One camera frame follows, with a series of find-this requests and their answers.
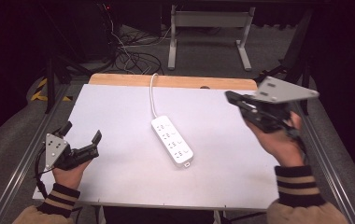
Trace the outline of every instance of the striped cuff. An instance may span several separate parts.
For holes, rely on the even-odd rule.
[[[275,168],[279,203],[291,207],[320,206],[326,202],[320,195],[310,166]]]
[[[79,191],[67,188],[63,185],[54,184],[52,192],[37,210],[45,214],[62,215],[70,217],[73,206],[79,197]]]

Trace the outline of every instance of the sleeve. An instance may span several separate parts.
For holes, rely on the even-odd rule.
[[[320,195],[309,166],[277,166],[279,199],[267,210],[269,224],[344,224],[345,217]]]
[[[73,224],[70,214],[79,194],[77,190],[54,184],[52,192],[40,206],[26,208],[13,223]]]

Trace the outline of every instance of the metal bracket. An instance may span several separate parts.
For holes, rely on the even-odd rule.
[[[62,138],[47,133],[46,136],[46,168],[49,170],[64,150],[70,145]]]
[[[300,87],[289,82],[267,77],[252,95],[252,99],[270,104],[287,103],[310,98],[317,98],[317,91]]]

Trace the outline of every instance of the white table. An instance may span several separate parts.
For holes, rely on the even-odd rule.
[[[225,90],[157,87],[159,84],[155,82],[153,89],[156,111],[168,116],[186,139],[194,152],[192,165],[177,168],[151,129],[148,87],[85,85],[70,116],[73,127],[65,140],[74,148],[89,145],[97,130],[103,138],[98,146],[100,156],[83,176],[79,201],[266,209],[277,198],[277,161],[263,151],[237,107],[227,103]],[[52,174],[42,179],[50,192]],[[42,199],[38,192],[34,198]]]

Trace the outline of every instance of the power strip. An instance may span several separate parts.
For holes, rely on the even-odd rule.
[[[178,130],[167,116],[159,116],[151,121],[153,130],[168,151],[169,156],[177,167],[190,166],[194,153],[184,141]]]

